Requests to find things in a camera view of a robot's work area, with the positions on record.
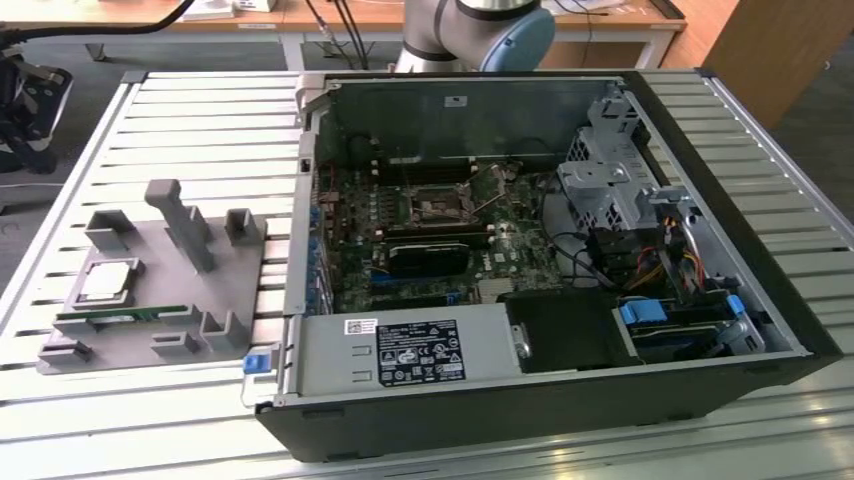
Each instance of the slotted metal table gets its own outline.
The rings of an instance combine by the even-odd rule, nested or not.
[[[701,156],[847,353],[706,418],[334,464],[302,464],[253,418],[239,361],[42,376],[37,354],[99,209],[157,217],[178,178],[206,216],[270,216],[254,343],[282,334],[298,73],[151,73],[119,87],[0,300],[0,478],[839,478],[854,474],[854,234],[715,78],[645,71]],[[654,148],[662,162],[664,155]],[[669,164],[665,172],[674,182]],[[525,412],[508,412],[524,415]]]

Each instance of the motherboard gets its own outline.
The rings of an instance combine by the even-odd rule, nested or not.
[[[413,159],[318,176],[334,310],[496,303],[561,286],[538,211],[544,174],[510,159]]]

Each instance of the white box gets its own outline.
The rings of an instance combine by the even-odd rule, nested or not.
[[[203,0],[197,1],[185,15],[182,22],[193,22],[194,20],[215,20],[219,18],[234,18],[235,11],[231,0]]]
[[[238,10],[250,12],[270,12],[277,6],[277,0],[234,0]]]

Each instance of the red wire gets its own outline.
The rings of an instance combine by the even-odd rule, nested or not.
[[[641,250],[641,254],[638,255],[638,270],[636,270],[636,273],[641,273],[641,263],[644,262],[644,257],[649,252],[654,250],[656,247],[646,247],[644,250]]]

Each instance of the barcode sticker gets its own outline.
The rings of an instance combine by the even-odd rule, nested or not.
[[[345,322],[345,335],[362,335],[377,333],[376,318],[357,318]]]

